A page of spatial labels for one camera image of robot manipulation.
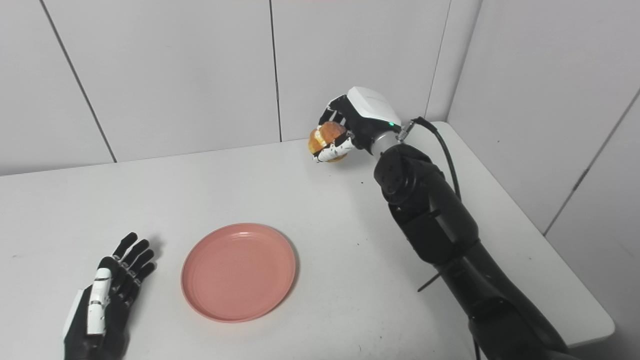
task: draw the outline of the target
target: table surface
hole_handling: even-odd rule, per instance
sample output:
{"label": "table surface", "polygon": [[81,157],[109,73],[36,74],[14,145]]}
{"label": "table surface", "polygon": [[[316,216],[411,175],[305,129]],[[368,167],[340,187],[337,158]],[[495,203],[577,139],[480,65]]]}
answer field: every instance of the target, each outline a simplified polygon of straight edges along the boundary
{"label": "table surface", "polygon": [[[611,317],[448,124],[461,194],[481,239],[569,345],[606,338]],[[448,176],[438,142],[408,143]],[[353,151],[316,164],[306,140],[0,177],[0,348],[61,359],[78,288],[130,231],[159,251],[132,312],[127,359],[472,359],[462,310],[395,225]],[[196,314],[180,290],[195,243],[236,222],[269,225],[294,245],[285,300],[246,323]]]}

